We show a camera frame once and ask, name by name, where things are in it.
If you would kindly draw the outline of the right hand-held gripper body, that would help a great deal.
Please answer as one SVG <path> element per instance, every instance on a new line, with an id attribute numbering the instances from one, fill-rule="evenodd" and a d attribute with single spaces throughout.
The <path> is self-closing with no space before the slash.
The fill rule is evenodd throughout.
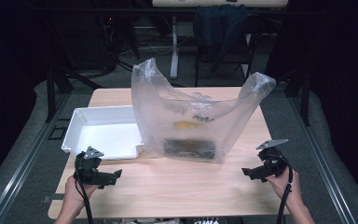
<path id="1" fill-rule="evenodd" d="M 259 150 L 258 157 L 263 162 L 258 170 L 258 179 L 265 179 L 270 175 L 279 176 L 283 173 L 288 162 L 278 149 L 278 145 L 286 142 L 287 139 L 266 140 L 257 147 Z"/>

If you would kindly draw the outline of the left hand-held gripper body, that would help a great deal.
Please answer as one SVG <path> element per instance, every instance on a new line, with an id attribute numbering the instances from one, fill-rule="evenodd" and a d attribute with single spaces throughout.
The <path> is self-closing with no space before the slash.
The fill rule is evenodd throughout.
<path id="1" fill-rule="evenodd" d="M 114 175 L 98 170 L 102 161 L 102 152 L 89 146 L 76 156 L 74 177 L 83 184 L 109 186 L 114 184 Z"/>

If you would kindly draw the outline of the clear plastic bag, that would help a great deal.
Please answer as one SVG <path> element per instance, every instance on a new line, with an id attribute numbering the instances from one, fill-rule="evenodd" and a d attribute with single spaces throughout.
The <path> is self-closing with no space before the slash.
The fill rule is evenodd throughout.
<path id="1" fill-rule="evenodd" d="M 237 98 L 214 100 L 198 91 L 184 93 L 175 89 L 160 73 L 155 59 L 135 65 L 131 74 L 131 99 L 145 155 L 222 163 L 256 108 L 275 86 L 274 78 L 256 72 L 242 85 Z M 202 125 L 182 129 L 174 127 L 177 121 Z M 168 156 L 163 149 L 168 139 L 213 141 L 214 158 L 192 160 Z"/>

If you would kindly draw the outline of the dark grey box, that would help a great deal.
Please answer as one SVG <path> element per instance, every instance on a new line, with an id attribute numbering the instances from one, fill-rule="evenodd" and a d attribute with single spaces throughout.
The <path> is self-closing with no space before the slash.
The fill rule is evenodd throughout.
<path id="1" fill-rule="evenodd" d="M 171 157 L 212 160 L 215 155 L 215 143 L 197 139 L 168 139 L 164 143 L 164 153 Z"/>

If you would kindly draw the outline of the person's left hand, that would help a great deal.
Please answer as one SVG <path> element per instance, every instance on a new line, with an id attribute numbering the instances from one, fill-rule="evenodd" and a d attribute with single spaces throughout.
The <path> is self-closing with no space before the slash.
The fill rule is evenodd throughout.
<path id="1" fill-rule="evenodd" d="M 65 185 L 65 193 L 62 204 L 62 212 L 67 216 L 76 217 L 85 206 L 84 199 L 77 191 L 79 183 L 71 175 Z"/>

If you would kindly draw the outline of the person's right hand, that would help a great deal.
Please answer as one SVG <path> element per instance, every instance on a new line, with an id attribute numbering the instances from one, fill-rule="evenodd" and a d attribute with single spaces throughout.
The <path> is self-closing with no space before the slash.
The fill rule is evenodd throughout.
<path id="1" fill-rule="evenodd" d="M 267 181 L 272 186 L 277 196 L 282 199 L 288 184 L 291 184 L 285 205 L 291 210 L 302 204 L 301 190 L 299 186 L 299 177 L 296 171 L 290 171 L 288 168 L 279 176 L 268 176 Z"/>

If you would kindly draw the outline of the white plastic tray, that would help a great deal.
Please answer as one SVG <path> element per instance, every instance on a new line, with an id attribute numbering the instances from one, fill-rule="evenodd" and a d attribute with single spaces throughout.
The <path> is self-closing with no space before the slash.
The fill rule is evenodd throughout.
<path id="1" fill-rule="evenodd" d="M 75 157 L 93 147 L 103 160 L 129 160 L 142 143 L 131 105 L 82 107 L 73 112 L 62 150 Z"/>

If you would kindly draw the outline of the grey tape strip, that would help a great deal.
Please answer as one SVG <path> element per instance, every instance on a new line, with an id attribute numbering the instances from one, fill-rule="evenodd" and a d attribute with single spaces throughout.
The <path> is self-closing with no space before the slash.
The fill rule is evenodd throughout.
<path id="1" fill-rule="evenodd" d="M 50 195 L 45 195 L 41 202 L 42 203 L 52 203 L 53 201 L 61 201 L 64 197 L 64 194 L 63 193 L 53 193 L 53 194 L 50 194 Z"/>

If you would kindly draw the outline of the person's dark printed clothing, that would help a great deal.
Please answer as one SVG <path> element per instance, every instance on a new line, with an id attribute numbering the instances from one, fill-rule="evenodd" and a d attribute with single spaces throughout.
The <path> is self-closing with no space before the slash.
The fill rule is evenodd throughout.
<path id="1" fill-rule="evenodd" d="M 187 217 L 181 224 L 243 224 L 241 217 Z"/>

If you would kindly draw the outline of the black metal stand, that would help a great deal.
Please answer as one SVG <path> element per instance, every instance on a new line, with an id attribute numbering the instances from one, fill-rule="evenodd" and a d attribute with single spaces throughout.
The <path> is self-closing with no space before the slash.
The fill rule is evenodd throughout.
<path id="1" fill-rule="evenodd" d="M 276 83 L 287 81 L 284 89 L 286 97 L 296 97 L 300 94 L 300 117 L 306 126 L 309 122 L 309 103 L 310 103 L 310 71 L 306 68 L 296 68 L 280 77 L 276 77 Z"/>
<path id="2" fill-rule="evenodd" d="M 56 91 L 55 87 L 64 94 L 69 94 L 73 90 L 72 84 L 69 82 L 69 78 L 74 78 L 77 81 L 85 84 L 93 90 L 100 89 L 101 85 L 89 80 L 86 77 L 81 76 L 78 72 L 63 66 L 52 66 L 47 72 L 47 97 L 48 97 L 48 115 L 46 122 L 50 122 L 56 114 Z"/>

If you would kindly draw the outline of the yellow round disc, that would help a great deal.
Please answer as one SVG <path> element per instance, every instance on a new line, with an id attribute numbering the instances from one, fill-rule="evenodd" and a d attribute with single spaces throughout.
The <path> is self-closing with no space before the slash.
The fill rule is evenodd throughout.
<path id="1" fill-rule="evenodd" d="M 174 127 L 176 128 L 198 128 L 202 124 L 199 122 L 193 122 L 193 121 L 177 121 L 174 123 Z"/>

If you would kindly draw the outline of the black chair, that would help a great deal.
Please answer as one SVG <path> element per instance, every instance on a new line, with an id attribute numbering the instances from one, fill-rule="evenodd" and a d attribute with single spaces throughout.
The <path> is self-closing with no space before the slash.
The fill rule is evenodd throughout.
<path id="1" fill-rule="evenodd" d="M 248 68 L 245 72 L 244 78 L 247 78 L 249 76 L 250 68 L 255 55 L 255 43 L 262 31 L 262 28 L 263 23 L 255 15 L 250 15 L 248 13 L 248 18 L 240 38 L 234 43 L 233 47 L 225 56 L 221 64 L 236 64 L 238 67 L 241 67 L 243 64 L 246 64 Z M 212 54 L 214 53 L 216 53 L 216 50 L 214 48 L 207 48 L 199 46 L 197 44 L 197 53 L 195 61 L 195 86 L 199 85 L 200 64 L 209 63 L 212 67 Z"/>

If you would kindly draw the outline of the white desk leg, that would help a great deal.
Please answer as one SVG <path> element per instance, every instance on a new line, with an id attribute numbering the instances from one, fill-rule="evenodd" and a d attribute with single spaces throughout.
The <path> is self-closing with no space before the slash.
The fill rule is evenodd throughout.
<path id="1" fill-rule="evenodd" d="M 178 63 L 179 63 L 179 55 L 178 55 L 178 41 L 177 41 L 177 23 L 176 17 L 172 17 L 172 62 L 171 62 L 171 72 L 170 78 L 177 79 L 178 78 Z"/>

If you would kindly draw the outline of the dark cloth on chair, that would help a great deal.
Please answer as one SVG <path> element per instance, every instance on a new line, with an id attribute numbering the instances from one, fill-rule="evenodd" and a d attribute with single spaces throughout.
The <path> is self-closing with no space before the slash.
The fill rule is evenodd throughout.
<path id="1" fill-rule="evenodd" d="M 199 46 L 214 48 L 212 54 L 215 72 L 234 43 L 240 38 L 248 18 L 245 5 L 197 7 L 193 20 L 193 35 Z"/>

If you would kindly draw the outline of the aluminium floor rail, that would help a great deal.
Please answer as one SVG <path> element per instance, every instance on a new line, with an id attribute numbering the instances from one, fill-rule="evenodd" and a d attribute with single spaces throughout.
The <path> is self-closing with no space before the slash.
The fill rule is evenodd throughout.
<path id="1" fill-rule="evenodd" d="M 351 209 L 348 206 L 347 201 L 344 199 L 343 193 L 337 184 L 335 177 L 327 164 L 324 154 L 320 148 L 320 145 L 311 129 L 305 121 L 302 119 L 300 113 L 300 104 L 294 97 L 288 97 L 288 102 L 294 111 L 297 121 L 300 123 L 302 132 L 306 135 L 308 142 L 310 143 L 310 151 L 316 167 L 321 175 L 329 197 L 336 208 L 337 214 L 342 224 L 357 224 Z"/>
<path id="2" fill-rule="evenodd" d="M 60 145 L 72 102 L 71 95 L 60 96 L 56 113 L 47 119 L 47 100 L 36 101 L 0 167 L 0 224 L 51 224 L 48 208 L 68 159 Z"/>

